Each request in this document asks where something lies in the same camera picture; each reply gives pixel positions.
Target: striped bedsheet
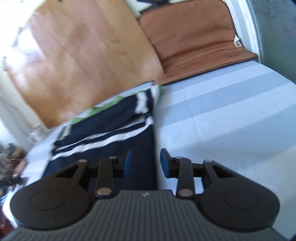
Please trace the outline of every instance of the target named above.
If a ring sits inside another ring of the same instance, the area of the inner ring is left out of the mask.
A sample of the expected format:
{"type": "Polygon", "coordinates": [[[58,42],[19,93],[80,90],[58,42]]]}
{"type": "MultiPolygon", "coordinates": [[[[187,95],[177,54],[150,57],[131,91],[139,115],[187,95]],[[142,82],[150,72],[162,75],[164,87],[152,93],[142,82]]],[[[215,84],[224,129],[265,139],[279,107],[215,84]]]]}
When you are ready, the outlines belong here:
{"type": "MultiPolygon", "coordinates": [[[[266,186],[281,203],[274,228],[286,238],[296,233],[294,83],[255,61],[224,67],[164,86],[154,119],[158,160],[161,148],[196,163],[213,159],[266,186]]],[[[27,155],[30,164],[23,175],[30,177],[29,183],[41,178],[52,144],[66,124],[54,128],[27,155]]],[[[176,179],[165,179],[159,162],[158,180],[160,189],[175,192],[176,179]]],[[[202,192],[198,178],[195,186],[202,192]]]]}

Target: white wall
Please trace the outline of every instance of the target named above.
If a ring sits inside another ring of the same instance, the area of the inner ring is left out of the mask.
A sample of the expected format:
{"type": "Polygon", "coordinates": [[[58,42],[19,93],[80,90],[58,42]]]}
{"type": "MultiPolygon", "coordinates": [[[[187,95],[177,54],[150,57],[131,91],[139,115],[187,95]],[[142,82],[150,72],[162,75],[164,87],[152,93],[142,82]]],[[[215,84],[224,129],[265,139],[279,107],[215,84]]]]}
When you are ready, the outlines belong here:
{"type": "Polygon", "coordinates": [[[2,57],[12,46],[19,26],[24,26],[34,9],[43,0],[0,0],[0,96],[9,104],[17,107],[25,115],[27,120],[14,109],[0,101],[0,119],[9,129],[20,146],[26,150],[32,145],[27,141],[30,126],[40,123],[40,119],[34,111],[24,102],[21,95],[14,88],[6,72],[2,69],[2,57]]]}
{"type": "Polygon", "coordinates": [[[9,143],[18,144],[13,135],[6,128],[4,123],[0,119],[0,142],[3,145],[8,145],[9,143]]]}

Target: folded clothing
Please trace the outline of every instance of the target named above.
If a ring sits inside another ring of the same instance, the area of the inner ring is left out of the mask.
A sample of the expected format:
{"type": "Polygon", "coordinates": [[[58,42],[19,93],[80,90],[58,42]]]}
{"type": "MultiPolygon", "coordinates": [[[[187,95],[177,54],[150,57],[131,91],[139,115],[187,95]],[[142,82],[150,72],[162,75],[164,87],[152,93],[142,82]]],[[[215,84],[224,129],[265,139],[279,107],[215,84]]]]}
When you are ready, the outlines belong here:
{"type": "Polygon", "coordinates": [[[106,109],[110,108],[110,107],[113,106],[113,105],[116,105],[119,101],[122,101],[125,97],[126,97],[126,96],[117,95],[117,96],[115,96],[115,98],[114,98],[113,101],[108,102],[108,103],[104,104],[103,106],[92,107],[92,108],[88,111],[86,117],[82,117],[82,118],[81,118],[81,117],[75,117],[75,118],[73,118],[73,119],[71,120],[70,124],[64,129],[64,132],[63,132],[62,135],[60,136],[60,139],[64,139],[65,136],[67,136],[67,135],[69,135],[69,134],[71,133],[71,125],[73,125],[73,124],[77,124],[78,122],[80,122],[80,121],[82,121],[82,120],[85,120],[86,118],[89,118],[89,117],[91,117],[91,116],[93,116],[93,115],[95,115],[95,114],[97,114],[97,113],[99,113],[99,112],[101,112],[101,111],[103,111],[103,110],[106,110],[106,109]]]}
{"type": "Polygon", "coordinates": [[[236,47],[231,14],[222,0],[190,0],[145,12],[139,23],[158,54],[165,75],[157,84],[175,82],[257,54],[236,47]]]}
{"type": "Polygon", "coordinates": [[[131,169],[125,179],[114,180],[115,190],[157,189],[151,113],[159,95],[160,86],[155,85],[73,124],[71,133],[54,143],[53,157],[43,176],[80,159],[97,163],[109,156],[121,156],[129,148],[133,154],[131,169]]]}

